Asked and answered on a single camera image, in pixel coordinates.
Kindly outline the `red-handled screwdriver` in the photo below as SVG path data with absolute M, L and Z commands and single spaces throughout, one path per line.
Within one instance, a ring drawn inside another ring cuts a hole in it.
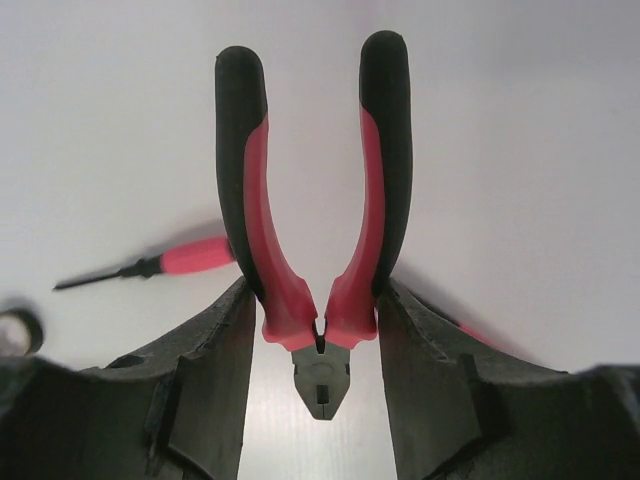
M 175 246 L 160 255 L 141 258 L 112 272 L 64 280 L 58 282 L 53 290 L 62 291 L 116 278 L 189 275 L 225 267 L 235 260 L 228 238 L 217 236 Z

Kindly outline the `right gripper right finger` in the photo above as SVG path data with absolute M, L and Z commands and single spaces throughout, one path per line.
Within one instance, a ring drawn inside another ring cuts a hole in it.
M 401 479 L 635 479 L 639 369 L 571 374 L 501 352 L 390 281 L 378 301 Z

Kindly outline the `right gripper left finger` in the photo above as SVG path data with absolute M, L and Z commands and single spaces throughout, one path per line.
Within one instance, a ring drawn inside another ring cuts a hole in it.
M 256 303 L 244 279 L 104 368 L 1 361 L 5 479 L 234 479 Z

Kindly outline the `red black pliers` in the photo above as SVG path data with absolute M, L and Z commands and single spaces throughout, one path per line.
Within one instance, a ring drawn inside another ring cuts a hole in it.
M 231 250 L 261 303 L 264 339 L 292 357 L 295 388 L 317 420 L 331 420 L 350 386 L 350 353 L 375 338 L 375 304 L 407 228 L 413 174 L 411 90 L 403 37 L 383 30 L 363 44 L 359 116 L 365 170 L 361 230 L 331 287 L 325 327 L 304 279 L 288 264 L 273 223 L 268 187 L 268 102 L 259 56 L 231 46 L 214 66 L 216 174 Z

